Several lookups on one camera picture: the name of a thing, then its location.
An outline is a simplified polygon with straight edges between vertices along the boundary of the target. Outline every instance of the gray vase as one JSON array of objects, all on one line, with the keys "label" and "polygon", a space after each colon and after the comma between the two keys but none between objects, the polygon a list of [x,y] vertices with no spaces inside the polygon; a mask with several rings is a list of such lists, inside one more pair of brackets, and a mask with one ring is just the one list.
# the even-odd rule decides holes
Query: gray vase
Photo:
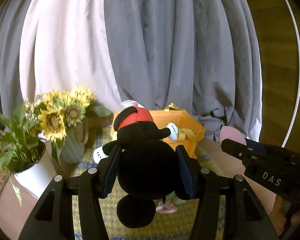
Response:
[{"label": "gray vase", "polygon": [[83,124],[79,123],[74,130],[67,131],[65,145],[61,150],[61,155],[67,163],[79,163],[84,156],[84,143],[79,143],[83,137]]}]

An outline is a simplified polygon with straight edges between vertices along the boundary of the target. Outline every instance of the plush toy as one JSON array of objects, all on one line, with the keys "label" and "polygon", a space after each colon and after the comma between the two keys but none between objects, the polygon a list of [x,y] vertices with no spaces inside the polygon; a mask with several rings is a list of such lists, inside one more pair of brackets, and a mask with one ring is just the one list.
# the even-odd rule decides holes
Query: plush toy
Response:
[{"label": "plush toy", "polygon": [[94,160],[99,163],[108,157],[114,145],[121,146],[118,181],[128,195],[118,202],[117,215],[128,228],[145,227],[156,212],[153,200],[165,202],[166,196],[177,188],[184,191],[177,154],[162,141],[166,137],[177,140],[178,128],[169,123],[159,129],[147,109],[130,106],[116,117],[114,130],[117,140],[97,148]]}]

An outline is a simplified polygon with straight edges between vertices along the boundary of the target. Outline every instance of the yellow bow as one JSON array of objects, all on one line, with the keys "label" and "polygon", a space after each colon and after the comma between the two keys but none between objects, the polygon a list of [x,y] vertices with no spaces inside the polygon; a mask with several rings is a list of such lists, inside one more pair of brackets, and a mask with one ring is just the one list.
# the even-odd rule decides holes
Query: yellow bow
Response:
[{"label": "yellow bow", "polygon": [[[166,112],[170,110],[183,110],[183,109],[177,107],[174,103],[171,103],[164,108],[164,111]],[[183,141],[186,139],[186,136],[194,143],[198,143],[202,139],[200,136],[197,136],[191,129],[178,127],[178,140]]]},{"label": "yellow bow", "polygon": [[183,109],[177,107],[174,103],[171,103],[170,105],[168,105],[164,108],[164,111],[168,112],[169,110],[172,110],[172,109],[173,110],[183,110]]}]

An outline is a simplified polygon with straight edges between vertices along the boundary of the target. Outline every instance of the artificial sunflower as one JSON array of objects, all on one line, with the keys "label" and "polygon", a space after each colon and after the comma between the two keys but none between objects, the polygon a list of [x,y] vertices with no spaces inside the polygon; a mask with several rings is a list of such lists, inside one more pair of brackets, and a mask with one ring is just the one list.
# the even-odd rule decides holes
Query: artificial sunflower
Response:
[{"label": "artificial sunflower", "polygon": [[43,98],[44,103],[52,108],[59,109],[60,107],[63,108],[65,103],[63,101],[63,94],[60,90],[51,90],[51,92],[46,93]]},{"label": "artificial sunflower", "polygon": [[62,140],[66,137],[66,127],[60,109],[48,107],[47,110],[41,111],[38,119],[40,120],[40,128],[47,139],[55,142],[56,139]]},{"label": "artificial sunflower", "polygon": [[90,101],[95,98],[95,95],[90,89],[79,86],[71,90],[70,97],[77,98],[78,101],[87,108],[90,105]]},{"label": "artificial sunflower", "polygon": [[77,123],[84,119],[86,109],[80,101],[70,96],[65,97],[65,103],[65,122],[68,126],[76,126]]}]

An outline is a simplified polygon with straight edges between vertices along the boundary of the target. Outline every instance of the pink object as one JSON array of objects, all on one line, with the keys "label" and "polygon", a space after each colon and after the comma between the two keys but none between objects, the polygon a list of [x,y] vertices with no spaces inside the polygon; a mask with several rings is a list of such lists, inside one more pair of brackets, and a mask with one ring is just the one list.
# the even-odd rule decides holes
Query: pink object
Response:
[{"label": "pink object", "polygon": [[156,212],[160,214],[173,214],[178,211],[178,208],[173,205],[171,201],[166,201],[164,204],[162,201],[159,202]]},{"label": "pink object", "polygon": [[222,142],[224,139],[230,139],[238,143],[247,145],[243,135],[236,128],[233,128],[231,126],[224,126],[221,128],[220,142]]}]

